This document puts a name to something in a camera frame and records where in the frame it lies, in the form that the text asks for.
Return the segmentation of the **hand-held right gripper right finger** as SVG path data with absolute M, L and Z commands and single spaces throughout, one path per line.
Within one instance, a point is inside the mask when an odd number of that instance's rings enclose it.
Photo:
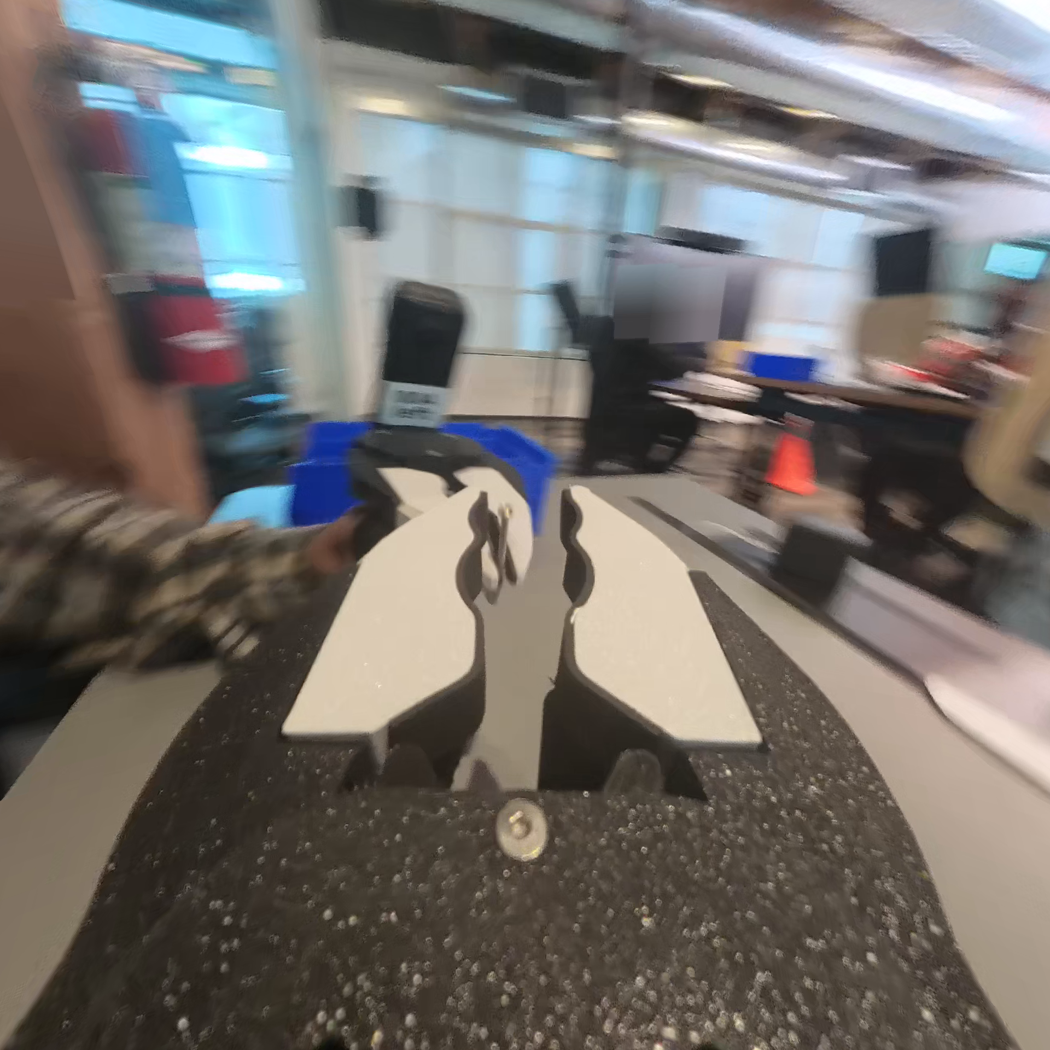
M 681 558 L 581 484 L 562 492 L 561 537 L 569 681 L 665 742 L 758 750 L 762 733 Z

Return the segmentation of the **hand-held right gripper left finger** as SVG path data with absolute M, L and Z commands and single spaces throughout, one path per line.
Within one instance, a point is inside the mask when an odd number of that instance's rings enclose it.
M 485 712 L 477 608 L 487 495 L 454 494 L 396 527 L 358 564 L 282 737 L 363 744 L 381 765 L 414 746 L 459 766 Z

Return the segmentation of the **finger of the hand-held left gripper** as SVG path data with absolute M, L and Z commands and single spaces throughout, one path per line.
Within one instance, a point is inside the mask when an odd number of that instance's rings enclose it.
M 440 475 L 427 470 L 381 467 L 379 477 L 393 500 L 395 523 L 406 523 L 426 514 L 450 497 L 448 483 Z
M 492 517 L 501 504 L 509 504 L 514 507 L 514 538 L 511 541 L 514 550 L 516 565 L 518 569 L 518 583 L 520 583 L 528 572 L 532 562 L 533 550 L 533 525 L 532 511 L 527 501 L 516 491 L 491 492 L 491 560 L 492 560 L 492 585 L 498 585 L 497 570 L 492 556 Z

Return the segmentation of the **person's left hand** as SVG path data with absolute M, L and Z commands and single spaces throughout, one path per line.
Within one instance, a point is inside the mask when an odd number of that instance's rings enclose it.
M 358 521 L 359 516 L 355 511 L 349 511 L 312 534 L 306 546 L 306 558 L 311 571 L 318 575 L 334 575 L 355 566 L 355 532 Z

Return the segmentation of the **blue plastic bin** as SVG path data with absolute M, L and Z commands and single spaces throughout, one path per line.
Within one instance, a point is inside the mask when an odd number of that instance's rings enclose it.
M 373 427 L 369 421 L 322 421 L 308 427 L 304 457 L 288 469 L 293 525 L 330 523 L 357 504 L 348 452 Z M 541 534 L 550 485 L 558 472 L 556 455 L 511 427 L 452 422 L 440 430 L 475 441 L 518 472 L 532 513 L 533 532 Z
M 812 355 L 775 354 L 747 351 L 739 361 L 740 370 L 752 377 L 774 382 L 810 383 L 815 381 L 820 358 Z

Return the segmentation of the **black studio light panel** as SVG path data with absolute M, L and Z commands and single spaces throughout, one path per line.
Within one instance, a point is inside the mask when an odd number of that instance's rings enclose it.
M 356 231 L 369 242 L 380 240 L 384 233 L 383 195 L 374 178 L 361 178 L 337 190 L 337 226 Z

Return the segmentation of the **black music stand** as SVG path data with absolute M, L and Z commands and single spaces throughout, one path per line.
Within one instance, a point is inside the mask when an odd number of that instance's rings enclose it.
M 589 358 L 589 322 L 580 304 L 571 281 L 548 285 L 549 294 L 555 304 L 555 334 L 550 348 L 549 392 L 556 394 L 559 372 L 564 361 L 587 360 Z

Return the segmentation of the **dark grey power adapter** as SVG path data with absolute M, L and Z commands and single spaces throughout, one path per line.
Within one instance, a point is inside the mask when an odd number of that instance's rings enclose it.
M 789 526 L 769 575 L 795 597 L 823 607 L 838 587 L 856 539 L 850 529 L 799 518 Z

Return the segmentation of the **red fire extinguisher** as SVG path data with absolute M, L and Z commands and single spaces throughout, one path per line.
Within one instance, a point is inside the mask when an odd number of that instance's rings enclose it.
M 121 167 L 106 184 L 118 254 L 108 281 L 132 363 L 154 387 L 229 386 L 246 374 L 242 338 L 208 287 L 200 226 L 191 230 L 147 217 L 148 183 L 136 149 L 142 110 L 163 112 L 142 102 L 136 112 L 113 116 Z

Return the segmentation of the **orange traffic cone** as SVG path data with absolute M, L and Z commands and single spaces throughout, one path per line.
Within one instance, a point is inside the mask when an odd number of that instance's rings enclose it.
M 812 444 L 806 436 L 784 430 L 769 457 L 765 483 L 781 492 L 810 497 L 817 492 Z

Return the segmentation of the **blue inspection tag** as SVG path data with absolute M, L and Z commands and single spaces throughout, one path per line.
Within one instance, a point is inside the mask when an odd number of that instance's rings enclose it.
M 187 188 L 178 144 L 189 139 L 163 112 L 142 110 L 136 116 L 138 156 L 148 183 L 147 217 L 158 224 L 197 229 Z

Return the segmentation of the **wooden desk black legs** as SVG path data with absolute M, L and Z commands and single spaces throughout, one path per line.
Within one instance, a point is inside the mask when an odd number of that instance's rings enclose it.
M 889 423 L 928 430 L 934 428 L 936 420 L 952 420 L 957 429 L 966 429 L 985 408 L 983 402 L 932 388 L 796 382 L 736 373 L 682 376 L 652 383 L 649 390 L 653 395 L 762 421 L 759 436 L 746 446 L 733 483 L 733 500 L 752 509 L 760 508 L 766 498 L 765 470 L 779 440 L 773 427 L 784 427 L 789 418 L 800 420 L 803 427 L 825 424 L 850 430 Z

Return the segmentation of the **wooden pillar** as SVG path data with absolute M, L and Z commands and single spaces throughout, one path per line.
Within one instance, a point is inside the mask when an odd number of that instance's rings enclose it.
M 185 398 L 138 377 L 105 288 L 66 149 L 79 94 L 38 79 L 63 37 L 57 2 L 2 2 L 2 453 L 202 517 Z

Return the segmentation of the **beige cardboard panel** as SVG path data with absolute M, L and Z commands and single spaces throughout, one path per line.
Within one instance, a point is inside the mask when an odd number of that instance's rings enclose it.
M 866 299 L 857 313 L 855 350 L 858 360 L 914 364 L 926 342 L 944 337 L 988 346 L 991 340 L 988 303 L 967 294 L 906 294 Z

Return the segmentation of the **black flat screen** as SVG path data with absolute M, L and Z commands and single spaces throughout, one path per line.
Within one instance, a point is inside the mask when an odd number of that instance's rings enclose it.
M 883 234 L 872 242 L 873 297 L 925 295 L 934 267 L 936 229 Z

